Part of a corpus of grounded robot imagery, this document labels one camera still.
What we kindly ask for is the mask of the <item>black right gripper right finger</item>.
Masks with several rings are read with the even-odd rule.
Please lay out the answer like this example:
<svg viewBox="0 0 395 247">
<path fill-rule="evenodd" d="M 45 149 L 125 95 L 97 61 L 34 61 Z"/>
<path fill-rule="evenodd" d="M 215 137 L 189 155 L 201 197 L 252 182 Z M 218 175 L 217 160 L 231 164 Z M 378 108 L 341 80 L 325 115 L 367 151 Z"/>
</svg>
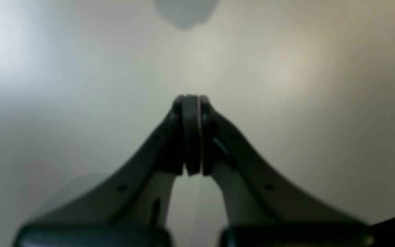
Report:
<svg viewBox="0 0 395 247">
<path fill-rule="evenodd" d="M 200 97 L 203 174 L 224 199 L 220 247 L 371 247 L 369 227 L 274 170 L 243 134 Z"/>
</svg>

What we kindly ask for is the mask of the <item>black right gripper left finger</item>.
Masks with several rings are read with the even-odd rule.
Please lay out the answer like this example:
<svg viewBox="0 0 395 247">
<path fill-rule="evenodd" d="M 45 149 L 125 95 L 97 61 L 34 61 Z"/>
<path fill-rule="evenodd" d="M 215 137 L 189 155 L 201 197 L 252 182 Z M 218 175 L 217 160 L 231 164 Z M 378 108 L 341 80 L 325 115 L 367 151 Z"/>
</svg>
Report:
<svg viewBox="0 0 395 247">
<path fill-rule="evenodd" d="M 14 247 L 170 247 L 165 229 L 174 181 L 202 166 L 201 104 L 177 97 L 166 117 L 113 175 L 26 223 Z"/>
</svg>

